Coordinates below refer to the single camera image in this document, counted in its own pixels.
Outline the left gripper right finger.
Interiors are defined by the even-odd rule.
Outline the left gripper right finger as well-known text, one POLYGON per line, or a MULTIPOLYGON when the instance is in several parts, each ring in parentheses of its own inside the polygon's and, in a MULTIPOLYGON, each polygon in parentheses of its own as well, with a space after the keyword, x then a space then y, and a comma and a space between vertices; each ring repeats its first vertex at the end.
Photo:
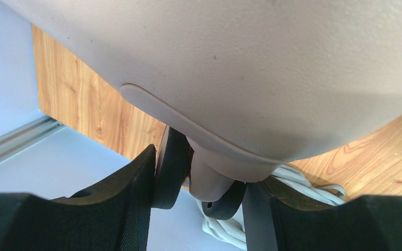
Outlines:
POLYGON ((248 250, 402 250, 402 196, 330 206, 269 177, 248 184, 243 215, 248 250))

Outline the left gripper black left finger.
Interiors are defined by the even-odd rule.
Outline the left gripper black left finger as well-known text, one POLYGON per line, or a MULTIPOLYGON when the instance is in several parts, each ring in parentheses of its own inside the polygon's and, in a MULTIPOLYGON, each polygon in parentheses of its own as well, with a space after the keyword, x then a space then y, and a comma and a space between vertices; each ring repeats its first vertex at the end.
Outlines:
POLYGON ((0 250, 146 250, 155 147, 70 197, 0 193, 0 250))

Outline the pink hard-shell suitcase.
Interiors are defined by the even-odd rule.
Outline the pink hard-shell suitcase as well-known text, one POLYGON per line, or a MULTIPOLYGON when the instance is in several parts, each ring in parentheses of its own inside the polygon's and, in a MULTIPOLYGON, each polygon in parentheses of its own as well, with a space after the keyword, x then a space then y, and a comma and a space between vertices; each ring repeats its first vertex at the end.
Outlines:
POLYGON ((6 5, 187 137, 201 201, 402 115, 402 1, 6 5))

